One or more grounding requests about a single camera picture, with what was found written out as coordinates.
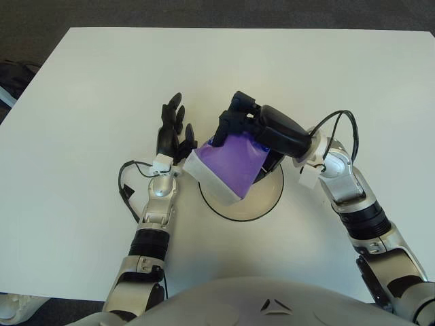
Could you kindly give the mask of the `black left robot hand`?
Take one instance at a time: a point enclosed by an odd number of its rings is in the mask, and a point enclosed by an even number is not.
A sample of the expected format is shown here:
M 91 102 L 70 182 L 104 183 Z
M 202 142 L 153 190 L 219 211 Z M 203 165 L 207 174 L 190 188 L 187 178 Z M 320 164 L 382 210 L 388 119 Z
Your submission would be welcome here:
M 162 106 L 162 126 L 158 131 L 156 146 L 156 153 L 173 158 L 174 164 L 186 159 L 192 150 L 198 147 L 191 124 L 186 125 L 185 139 L 179 142 L 178 136 L 183 130 L 185 116 L 185 107 L 180 105 L 181 99 L 182 95 L 178 92 L 167 104 Z

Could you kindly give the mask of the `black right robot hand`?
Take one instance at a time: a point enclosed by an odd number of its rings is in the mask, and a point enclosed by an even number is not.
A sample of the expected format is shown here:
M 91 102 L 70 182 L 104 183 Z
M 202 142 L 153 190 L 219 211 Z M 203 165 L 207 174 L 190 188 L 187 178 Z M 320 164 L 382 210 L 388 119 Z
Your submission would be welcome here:
M 256 182 L 273 172 L 284 156 L 300 158 L 311 146 L 310 134 L 294 120 L 271 106 L 256 104 L 254 98 L 237 91 L 229 108 L 219 116 L 211 145 L 221 147 L 228 135 L 243 133 L 269 148 Z

